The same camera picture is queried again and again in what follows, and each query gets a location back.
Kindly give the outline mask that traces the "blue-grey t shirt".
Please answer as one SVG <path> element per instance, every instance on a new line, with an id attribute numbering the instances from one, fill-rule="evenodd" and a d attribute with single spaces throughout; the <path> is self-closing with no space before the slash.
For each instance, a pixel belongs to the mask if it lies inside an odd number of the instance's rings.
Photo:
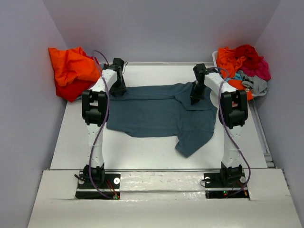
<path id="1" fill-rule="evenodd" d="M 129 87 L 110 98 L 107 128 L 137 138 L 176 136 L 175 149 L 190 157 L 212 138 L 218 110 L 210 89 L 195 104 L 191 90 L 191 82 Z"/>

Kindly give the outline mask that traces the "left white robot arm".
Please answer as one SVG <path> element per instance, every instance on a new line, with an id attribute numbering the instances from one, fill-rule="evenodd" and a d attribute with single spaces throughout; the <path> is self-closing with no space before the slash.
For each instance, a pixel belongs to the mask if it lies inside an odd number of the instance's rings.
<path id="1" fill-rule="evenodd" d="M 126 92 L 124 65 L 125 61 L 121 58 L 114 58 L 112 64 L 104 64 L 97 82 L 82 93 L 82 118 L 88 132 L 88 160 L 80 178 L 96 188 L 105 183 L 102 143 L 110 96 L 122 96 Z"/>

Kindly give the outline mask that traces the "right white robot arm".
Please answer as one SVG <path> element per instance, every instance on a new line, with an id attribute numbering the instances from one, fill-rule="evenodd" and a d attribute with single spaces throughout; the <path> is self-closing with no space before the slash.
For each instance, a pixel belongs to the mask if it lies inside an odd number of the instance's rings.
<path id="1" fill-rule="evenodd" d="M 207 68 L 203 63 L 193 68 L 196 81 L 190 93 L 191 104 L 198 103 L 211 89 L 218 96 L 218 117 L 224 128 L 224 155 L 218 172 L 204 174 L 207 188 L 231 188 L 246 179 L 241 165 L 240 135 L 248 118 L 247 93 L 226 82 L 218 67 Z"/>

